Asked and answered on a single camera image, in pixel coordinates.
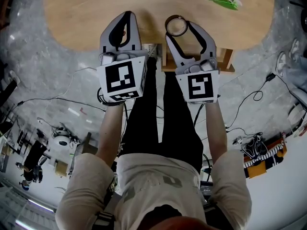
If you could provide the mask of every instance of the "hand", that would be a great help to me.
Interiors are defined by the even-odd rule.
[[[18,169],[20,169],[20,170],[22,170],[22,164],[21,163],[15,163],[16,164],[16,166],[18,167]]]

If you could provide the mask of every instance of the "floor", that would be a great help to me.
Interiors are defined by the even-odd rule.
[[[21,79],[11,101],[17,103],[31,98],[61,96],[104,109],[96,98],[96,90],[100,87],[96,72],[86,69],[74,74],[79,69],[98,67],[98,50],[75,52],[59,45],[47,28],[42,4],[43,0],[14,0],[11,25],[0,34],[0,58]],[[307,38],[300,25],[300,12],[301,8],[290,5],[289,0],[275,0],[271,29],[263,41],[251,49],[236,52],[233,61],[235,74],[221,74],[219,103],[228,125],[234,120],[244,97],[256,91],[264,83],[265,77],[274,71],[279,52],[289,50],[295,37],[302,46],[306,45]],[[164,81],[164,74],[157,73],[157,98],[161,107]],[[253,101],[252,96],[245,101],[232,128],[243,128],[248,134],[261,131],[265,138],[270,138],[289,130],[287,116],[295,100],[278,78],[266,83],[262,91],[261,101]],[[132,101],[129,101],[128,109],[131,106]],[[68,111],[69,108],[79,116]],[[199,105],[189,105],[189,108],[194,118]],[[18,107],[16,113],[47,135],[51,134],[50,127],[39,124],[37,117],[54,126],[63,122],[80,139],[84,139],[88,131],[97,139],[104,117],[104,113],[98,109],[62,100],[30,101]],[[163,116],[159,109],[157,116]],[[159,118],[157,122],[159,136],[162,137],[163,119]],[[210,157],[204,108],[196,131],[203,139],[204,152]],[[239,149],[239,146],[232,145],[233,139],[243,135],[239,129],[228,133],[229,148]]]

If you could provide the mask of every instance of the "t-shirt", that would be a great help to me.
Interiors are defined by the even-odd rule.
[[[115,208],[116,230],[135,230],[155,207],[169,205],[182,216],[206,222],[206,203],[199,187],[198,172],[186,162],[160,155],[122,155],[117,165],[119,193]],[[103,211],[106,190],[113,180],[107,164],[92,154],[76,157],[74,172],[56,212],[62,230],[91,229],[96,214]],[[251,199],[240,151],[223,154],[212,169],[211,200],[225,214],[234,229],[244,229],[251,213]]]

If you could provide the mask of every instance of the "black pants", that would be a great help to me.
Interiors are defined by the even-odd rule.
[[[135,99],[119,156],[129,153],[158,154],[185,161],[200,172],[203,145],[195,132],[191,113],[174,72],[165,73],[164,129],[162,143],[158,142],[156,60],[149,58],[147,67],[143,97]]]

